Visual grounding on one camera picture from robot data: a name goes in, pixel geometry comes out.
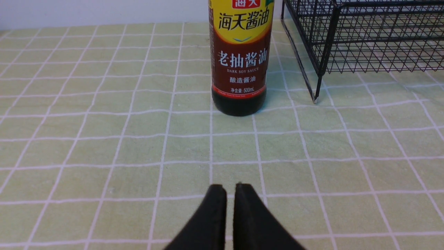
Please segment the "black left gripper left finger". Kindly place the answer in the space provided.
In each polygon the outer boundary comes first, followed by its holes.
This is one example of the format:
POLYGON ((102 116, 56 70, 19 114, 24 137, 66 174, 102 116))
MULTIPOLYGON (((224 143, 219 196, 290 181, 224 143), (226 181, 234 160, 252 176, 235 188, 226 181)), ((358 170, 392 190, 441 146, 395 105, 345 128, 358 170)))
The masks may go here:
POLYGON ((209 186, 203 201, 165 250, 223 250, 227 192, 220 184, 209 186))

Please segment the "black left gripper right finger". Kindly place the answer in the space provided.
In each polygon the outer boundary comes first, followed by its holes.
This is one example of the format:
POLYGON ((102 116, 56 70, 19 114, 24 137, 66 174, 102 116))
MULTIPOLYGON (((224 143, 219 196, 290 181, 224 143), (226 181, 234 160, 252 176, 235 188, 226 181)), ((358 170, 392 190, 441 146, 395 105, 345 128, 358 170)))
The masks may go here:
POLYGON ((234 198, 235 250, 304 250, 276 220, 251 184, 237 183, 234 198))

